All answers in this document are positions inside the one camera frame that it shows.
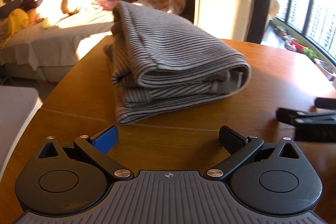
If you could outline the yellow plush toy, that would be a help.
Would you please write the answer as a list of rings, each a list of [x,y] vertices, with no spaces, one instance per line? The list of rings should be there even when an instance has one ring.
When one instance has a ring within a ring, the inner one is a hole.
[[[29,25],[29,16],[22,9],[14,9],[7,18],[8,33],[13,35]]]

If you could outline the red plant pot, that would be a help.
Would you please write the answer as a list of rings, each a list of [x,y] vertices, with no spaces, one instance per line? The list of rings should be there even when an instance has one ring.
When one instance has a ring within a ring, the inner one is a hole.
[[[296,39],[291,38],[290,44],[295,47],[296,52],[303,53],[305,46],[301,45]]]

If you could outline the beige sofa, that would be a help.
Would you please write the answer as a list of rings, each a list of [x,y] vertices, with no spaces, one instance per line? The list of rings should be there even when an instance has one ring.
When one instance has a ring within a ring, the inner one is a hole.
[[[1,65],[13,77],[59,82],[109,34],[113,7],[123,0],[95,3],[72,15],[62,13],[62,0],[43,0],[36,9],[25,11],[29,25],[9,35],[7,18],[21,9],[22,1],[10,2],[10,11],[1,7]],[[181,16],[217,38],[242,41],[253,4],[254,0],[187,0]]]

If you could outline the striped grey white garment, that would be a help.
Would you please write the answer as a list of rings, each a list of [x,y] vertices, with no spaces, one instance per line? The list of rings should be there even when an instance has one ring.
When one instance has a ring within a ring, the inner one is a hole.
[[[120,124],[232,96],[251,79],[242,53],[181,16],[120,2],[113,17],[104,52]]]

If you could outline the green plant tray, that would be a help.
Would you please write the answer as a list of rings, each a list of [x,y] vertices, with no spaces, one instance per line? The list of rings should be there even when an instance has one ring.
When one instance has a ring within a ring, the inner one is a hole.
[[[307,55],[307,57],[309,57],[311,60],[318,58],[317,52],[311,50],[310,48],[304,48],[302,53]]]

